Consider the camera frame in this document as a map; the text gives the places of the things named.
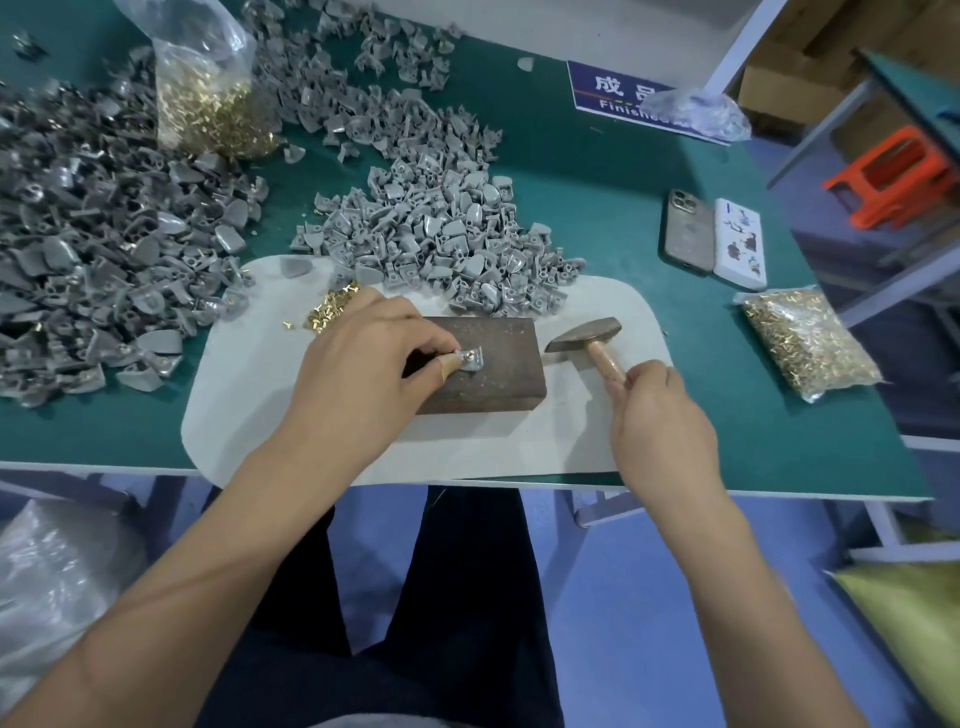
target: hammer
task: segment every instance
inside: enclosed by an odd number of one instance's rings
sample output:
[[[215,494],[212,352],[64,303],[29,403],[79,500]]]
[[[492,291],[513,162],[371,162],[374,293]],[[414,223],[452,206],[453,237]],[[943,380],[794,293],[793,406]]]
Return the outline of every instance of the hammer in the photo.
[[[623,326],[613,316],[588,321],[558,336],[546,345],[545,351],[551,353],[586,349],[604,379],[623,384],[627,380],[627,375],[624,374],[623,367],[617,362],[613,353],[604,346],[622,328]]]

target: sign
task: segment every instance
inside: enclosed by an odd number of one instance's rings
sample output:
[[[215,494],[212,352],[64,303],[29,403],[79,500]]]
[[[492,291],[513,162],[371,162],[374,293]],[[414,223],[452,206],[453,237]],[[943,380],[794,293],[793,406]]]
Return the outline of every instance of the sign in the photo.
[[[657,91],[669,91],[673,86],[658,84],[649,79],[639,79],[624,73],[613,73],[603,68],[567,61],[570,74],[570,89],[573,105],[580,111],[589,111],[601,116],[611,116],[621,121],[642,124],[645,127],[663,129],[665,132],[681,133],[714,144],[730,146],[730,142],[694,132],[686,124],[663,121],[639,108],[647,96]]]

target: orange stool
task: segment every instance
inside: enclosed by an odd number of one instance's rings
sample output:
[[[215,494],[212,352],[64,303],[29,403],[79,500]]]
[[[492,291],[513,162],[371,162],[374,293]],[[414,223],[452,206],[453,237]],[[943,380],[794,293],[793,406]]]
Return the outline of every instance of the orange stool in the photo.
[[[890,221],[894,228],[935,205],[960,176],[916,127],[893,132],[836,177],[825,189],[845,184],[860,198],[850,222],[859,230]]]

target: wooden hammer handle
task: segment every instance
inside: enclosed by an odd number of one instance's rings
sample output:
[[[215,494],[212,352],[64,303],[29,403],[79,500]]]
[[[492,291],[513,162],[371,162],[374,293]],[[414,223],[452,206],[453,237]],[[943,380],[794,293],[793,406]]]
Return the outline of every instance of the wooden hammer handle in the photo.
[[[613,352],[601,342],[591,341],[587,344],[587,351],[600,371],[600,376],[617,384],[623,384],[627,381],[627,374],[623,371],[623,367],[613,356]]]

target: yellow bag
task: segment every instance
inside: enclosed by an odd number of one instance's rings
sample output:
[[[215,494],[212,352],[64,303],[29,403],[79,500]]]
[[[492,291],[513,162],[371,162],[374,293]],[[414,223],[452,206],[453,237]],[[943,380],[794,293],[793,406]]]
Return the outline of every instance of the yellow bag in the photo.
[[[955,534],[900,517],[910,543]],[[833,575],[930,706],[960,728],[960,561],[855,564]]]

